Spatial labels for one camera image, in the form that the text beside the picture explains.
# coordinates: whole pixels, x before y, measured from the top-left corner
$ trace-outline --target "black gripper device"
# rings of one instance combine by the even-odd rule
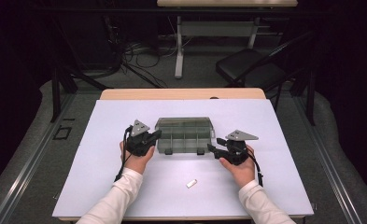
[[[127,150],[135,156],[145,156],[150,147],[155,146],[157,140],[161,137],[162,131],[154,133],[143,132],[136,136],[127,138]]]
[[[237,142],[233,140],[226,141],[221,138],[217,138],[217,142],[219,145],[227,147],[228,151],[217,149],[216,147],[208,144],[208,150],[213,152],[215,159],[224,158],[231,164],[239,165],[249,157],[245,142]]]

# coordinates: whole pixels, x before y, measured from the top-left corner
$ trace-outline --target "person's left hand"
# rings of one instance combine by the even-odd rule
[[[121,149],[121,159],[123,153],[123,143],[120,142],[120,149]],[[137,157],[135,155],[131,155],[131,153],[127,150],[125,151],[125,160],[130,158],[125,162],[124,167],[130,168],[132,170],[137,171],[139,174],[143,174],[145,172],[146,164],[148,161],[153,157],[155,147],[150,147],[148,153],[143,157]]]

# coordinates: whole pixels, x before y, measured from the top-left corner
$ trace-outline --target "chair leg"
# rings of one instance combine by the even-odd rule
[[[274,111],[275,112],[276,112],[276,109],[278,107],[279,96],[281,95],[281,92],[282,92],[282,85],[283,84],[279,84],[279,86],[278,86],[278,93],[276,94],[276,99],[275,99],[275,104],[274,104]]]

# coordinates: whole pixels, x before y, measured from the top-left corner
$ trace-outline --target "small white object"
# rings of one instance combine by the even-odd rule
[[[190,181],[186,186],[187,188],[191,188],[192,186],[194,186],[195,184],[197,183],[197,180],[196,179],[193,179],[192,181]]]

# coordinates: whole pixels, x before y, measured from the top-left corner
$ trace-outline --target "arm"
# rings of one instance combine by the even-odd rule
[[[254,150],[247,145],[249,153],[254,156]],[[223,158],[220,163],[233,175],[239,190],[239,200],[257,224],[262,223],[294,223],[290,217],[279,209],[267,196],[264,189],[255,180],[255,165],[248,158],[238,166],[230,164]]]
[[[239,190],[239,201],[253,217],[255,223],[294,223],[288,214],[268,198],[264,188],[256,180],[250,181]]]
[[[154,147],[151,147],[144,157],[130,155],[127,151],[125,157],[129,159],[125,162],[121,178],[113,184],[110,192],[78,221],[78,224],[121,223],[127,207],[139,192],[143,181],[142,174],[153,154]]]
[[[113,184],[110,192],[101,199],[78,224],[121,223],[127,207],[136,198],[143,176],[129,168],[124,168],[121,179]]]

